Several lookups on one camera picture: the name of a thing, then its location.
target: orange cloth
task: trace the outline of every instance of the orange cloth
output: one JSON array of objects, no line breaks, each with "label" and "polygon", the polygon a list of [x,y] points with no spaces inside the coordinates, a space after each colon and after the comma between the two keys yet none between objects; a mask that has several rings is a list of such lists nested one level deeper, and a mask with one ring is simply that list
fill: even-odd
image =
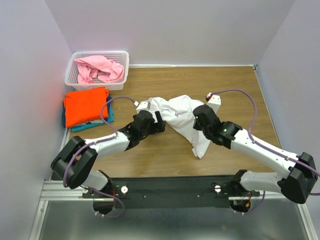
[{"label": "orange cloth", "polygon": [[[100,111],[106,103],[109,90],[104,87],[85,91],[72,91],[63,99],[65,108],[65,127],[83,124],[100,119]],[[103,118],[108,117],[107,106],[103,109]]]}]

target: white towel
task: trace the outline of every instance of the white towel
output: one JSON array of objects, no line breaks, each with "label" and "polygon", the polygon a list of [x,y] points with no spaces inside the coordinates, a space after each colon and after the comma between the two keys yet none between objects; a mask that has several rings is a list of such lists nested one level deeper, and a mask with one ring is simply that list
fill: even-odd
[{"label": "white towel", "polygon": [[169,101],[161,97],[149,98],[150,110],[160,111],[162,120],[184,136],[193,146],[193,154],[201,159],[210,144],[201,131],[193,129],[195,117],[192,111],[203,105],[199,100],[193,100],[187,95],[178,96]]}]

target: gray floor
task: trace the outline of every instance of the gray floor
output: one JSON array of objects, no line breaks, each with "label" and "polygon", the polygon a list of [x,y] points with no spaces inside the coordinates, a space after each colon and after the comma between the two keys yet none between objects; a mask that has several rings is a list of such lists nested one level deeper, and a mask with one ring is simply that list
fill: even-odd
[{"label": "gray floor", "polygon": [[95,216],[88,201],[50,202],[42,240],[306,240],[298,206],[266,199],[251,215],[222,208],[129,209]]}]

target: blue cloth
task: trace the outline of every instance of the blue cloth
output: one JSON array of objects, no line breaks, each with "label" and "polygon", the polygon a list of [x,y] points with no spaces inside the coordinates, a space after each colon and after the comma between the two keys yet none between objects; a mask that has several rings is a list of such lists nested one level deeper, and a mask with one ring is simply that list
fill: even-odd
[{"label": "blue cloth", "polygon": [[[106,101],[109,101],[110,99],[112,99],[111,95],[109,94]],[[114,119],[114,111],[112,109],[112,106],[111,106],[111,103],[108,103],[107,104],[107,108],[108,108],[108,117],[105,118],[105,120],[108,122],[108,123],[112,123],[115,121]],[[65,109],[65,106],[64,104],[62,104],[62,115],[61,115],[61,123],[62,123],[62,126],[64,128],[66,128],[66,109]],[[103,125],[104,123],[103,122],[85,122],[81,125],[77,125],[77,126],[73,126],[71,127],[71,131],[72,132],[78,132],[78,131],[82,131],[82,130],[85,130],[85,129],[89,129],[89,128],[93,128],[93,127],[96,127],[96,126],[100,126],[100,125]]]}]

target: stack of folded cloth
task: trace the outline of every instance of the stack of folded cloth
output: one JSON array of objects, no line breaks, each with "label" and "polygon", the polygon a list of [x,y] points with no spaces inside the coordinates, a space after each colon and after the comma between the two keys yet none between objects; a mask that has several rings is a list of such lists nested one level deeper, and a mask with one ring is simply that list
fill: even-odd
[{"label": "stack of folded cloth", "polygon": [[[109,90],[104,87],[68,92],[63,99],[62,126],[78,132],[103,125],[101,108],[110,99]],[[103,109],[102,115],[108,123],[114,121],[110,103]]]}]

